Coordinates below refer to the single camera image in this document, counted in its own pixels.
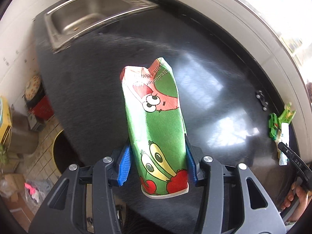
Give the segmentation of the brown cardboard box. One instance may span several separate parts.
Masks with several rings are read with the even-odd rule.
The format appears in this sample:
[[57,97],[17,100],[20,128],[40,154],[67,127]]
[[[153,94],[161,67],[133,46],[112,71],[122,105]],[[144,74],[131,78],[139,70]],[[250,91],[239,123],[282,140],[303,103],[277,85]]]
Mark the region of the brown cardboard box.
[[24,191],[25,178],[23,174],[11,173],[1,177],[1,196],[10,198],[14,193]]

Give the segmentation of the torn green snack box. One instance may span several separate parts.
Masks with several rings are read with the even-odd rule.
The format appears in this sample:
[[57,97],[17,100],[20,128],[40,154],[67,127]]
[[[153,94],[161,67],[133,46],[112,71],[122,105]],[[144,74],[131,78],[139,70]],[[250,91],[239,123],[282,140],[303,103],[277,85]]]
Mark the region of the torn green snack box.
[[295,114],[296,110],[292,108],[292,103],[288,103],[284,106],[284,111],[280,116],[277,116],[275,113],[269,114],[269,137],[275,141],[276,145],[282,142],[286,146],[289,146],[289,125],[295,117]]

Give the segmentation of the round patterned lid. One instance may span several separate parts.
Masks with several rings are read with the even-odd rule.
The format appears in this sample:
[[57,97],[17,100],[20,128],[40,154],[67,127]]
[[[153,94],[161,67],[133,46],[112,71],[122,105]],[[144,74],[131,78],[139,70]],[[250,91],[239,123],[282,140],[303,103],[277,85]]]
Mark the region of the round patterned lid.
[[41,87],[41,77],[34,75],[26,84],[24,98],[26,101],[31,101],[39,92]]

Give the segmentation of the green cartoon drink carton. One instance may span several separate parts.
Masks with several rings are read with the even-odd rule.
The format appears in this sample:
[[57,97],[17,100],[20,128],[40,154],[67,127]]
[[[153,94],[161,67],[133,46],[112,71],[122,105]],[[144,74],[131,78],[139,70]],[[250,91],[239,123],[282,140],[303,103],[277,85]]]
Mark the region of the green cartoon drink carton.
[[188,193],[186,128],[171,66],[163,57],[149,68],[126,66],[120,80],[143,194],[168,199]]

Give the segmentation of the black round trash bin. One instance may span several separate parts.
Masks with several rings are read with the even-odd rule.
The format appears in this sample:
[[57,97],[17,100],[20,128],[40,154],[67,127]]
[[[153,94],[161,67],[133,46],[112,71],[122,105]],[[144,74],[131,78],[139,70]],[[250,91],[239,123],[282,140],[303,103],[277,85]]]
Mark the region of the black round trash bin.
[[63,173],[71,164],[82,166],[82,162],[68,141],[64,130],[59,132],[54,139],[52,156],[57,169],[61,173]]

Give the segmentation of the stainless steel kitchen sink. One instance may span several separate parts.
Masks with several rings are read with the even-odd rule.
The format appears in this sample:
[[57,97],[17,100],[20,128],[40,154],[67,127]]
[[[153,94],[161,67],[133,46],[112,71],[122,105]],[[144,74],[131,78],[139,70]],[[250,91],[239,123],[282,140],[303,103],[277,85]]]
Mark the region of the stainless steel kitchen sink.
[[44,15],[54,52],[72,41],[122,17],[157,8],[148,0],[69,0]]

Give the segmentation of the yellow cardboard box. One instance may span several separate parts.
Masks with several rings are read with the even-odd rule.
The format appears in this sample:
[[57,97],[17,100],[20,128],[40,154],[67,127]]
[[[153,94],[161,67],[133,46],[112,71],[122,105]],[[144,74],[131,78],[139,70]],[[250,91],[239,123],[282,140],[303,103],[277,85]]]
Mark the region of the yellow cardboard box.
[[8,101],[1,96],[1,145],[8,147],[12,135],[12,118]]

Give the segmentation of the red plastic crate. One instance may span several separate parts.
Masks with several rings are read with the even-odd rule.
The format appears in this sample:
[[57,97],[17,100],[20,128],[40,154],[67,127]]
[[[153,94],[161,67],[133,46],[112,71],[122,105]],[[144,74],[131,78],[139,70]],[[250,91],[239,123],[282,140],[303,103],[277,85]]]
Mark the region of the red plastic crate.
[[54,115],[54,110],[52,109],[48,96],[44,96],[28,113],[48,121]]

